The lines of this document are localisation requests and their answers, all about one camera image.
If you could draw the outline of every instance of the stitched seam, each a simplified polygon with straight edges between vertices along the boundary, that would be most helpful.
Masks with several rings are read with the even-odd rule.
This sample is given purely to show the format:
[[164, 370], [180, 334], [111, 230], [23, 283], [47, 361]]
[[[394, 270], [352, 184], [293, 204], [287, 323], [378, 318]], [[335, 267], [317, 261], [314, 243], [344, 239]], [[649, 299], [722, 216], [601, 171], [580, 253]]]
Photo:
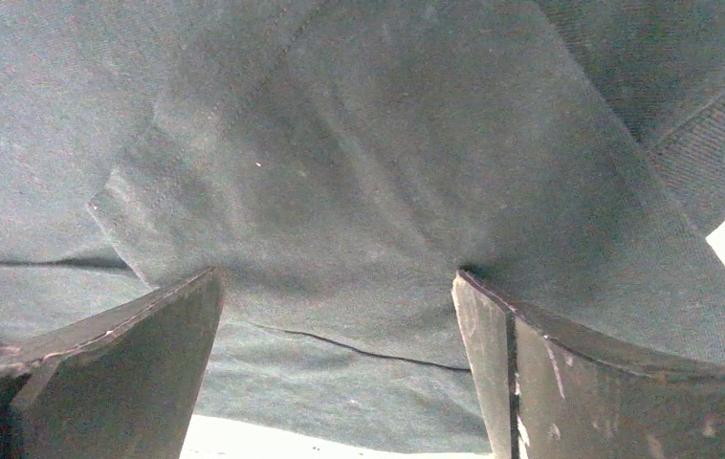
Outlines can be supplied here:
[[[296, 0], [292, 0], [288, 2], [286, 5], [281, 7], [280, 11], [278, 12], [278, 15], [274, 19], [274, 24], [278, 24], [280, 22], [281, 18], [283, 18], [284, 14], [288, 11], [288, 9], [295, 3]], [[255, 83], [254, 86], [251, 87], [248, 94], [243, 98], [243, 101], [239, 102], [239, 107], [233, 114], [233, 116], [226, 122], [225, 125], [225, 133], [230, 132], [233, 127], [235, 126], [236, 122], [241, 119], [241, 117], [244, 115], [244, 113], [247, 111], [247, 108], [250, 106], [250, 104], [255, 100], [255, 98], [258, 97], [258, 95], [261, 93], [261, 89], [270, 81], [272, 76], [275, 74], [275, 72], [281, 68], [281, 66], [284, 63], [284, 59], [286, 59], [287, 55], [289, 54], [290, 50], [293, 46], [300, 40], [300, 38], [303, 36], [306, 28], [312, 23], [312, 21], [315, 19], [315, 17], [318, 16], [319, 13], [321, 13], [324, 9], [326, 4], [329, 3], [329, 0], [322, 0], [314, 10], [312, 10], [306, 17], [306, 19], [303, 21], [300, 26], [297, 27], [295, 32], [293, 33], [292, 38], [290, 41], [284, 45], [283, 48], [281, 48], [278, 51], [278, 57], [275, 60], [275, 63], [270, 68], [269, 71], [265, 73], [265, 75], [258, 79], [258, 81]], [[219, 104], [216, 104], [213, 109], [210, 111], [210, 116], [214, 116], [217, 110], [220, 108]], [[160, 180], [166, 176], [166, 174], [170, 171], [170, 169], [174, 166], [179, 164], [184, 156], [184, 148], [180, 148], [179, 153], [174, 158], [174, 160], [166, 167], [163, 168], [163, 171], [158, 174], [154, 180], [151, 181], [151, 184], [148, 185], [146, 188], [151, 188], [155, 186]], [[195, 159], [191, 164], [191, 169], [196, 170], [208, 162], [207, 155], [205, 157], [200, 157]], [[160, 196], [148, 207], [149, 210], [154, 210], [157, 207], [159, 207], [165, 199], [168, 197], [169, 192], [176, 187], [181, 181], [182, 181], [183, 175], [182, 174], [176, 174], [172, 176], [172, 179], [170, 180], [170, 183], [168, 184], [168, 187], [165, 191], [160, 193]]]
[[668, 150], [678, 143], [681, 143], [682, 136], [686, 132], [692, 132], [692, 128], [699, 124], [708, 123], [712, 119], [715, 112], [719, 112], [721, 107], [725, 106], [725, 93], [711, 100], [704, 105], [691, 117], [688, 117], [682, 123], [675, 126], [664, 138], [649, 148], [650, 156], [663, 156], [665, 150]]

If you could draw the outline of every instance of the dark green fabric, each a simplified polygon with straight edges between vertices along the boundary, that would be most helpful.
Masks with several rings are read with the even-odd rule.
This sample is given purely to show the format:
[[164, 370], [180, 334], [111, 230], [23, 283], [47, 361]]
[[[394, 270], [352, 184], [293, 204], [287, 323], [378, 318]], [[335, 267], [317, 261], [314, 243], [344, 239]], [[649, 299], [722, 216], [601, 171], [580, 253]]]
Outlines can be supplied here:
[[725, 362], [724, 267], [534, 4], [360, 5], [280, 35], [226, 18], [187, 48], [90, 205], [141, 278], [222, 264], [254, 323], [467, 368], [466, 266]]
[[199, 414], [487, 451], [462, 266], [725, 362], [724, 216], [725, 1], [0, 1], [0, 341], [223, 264]]

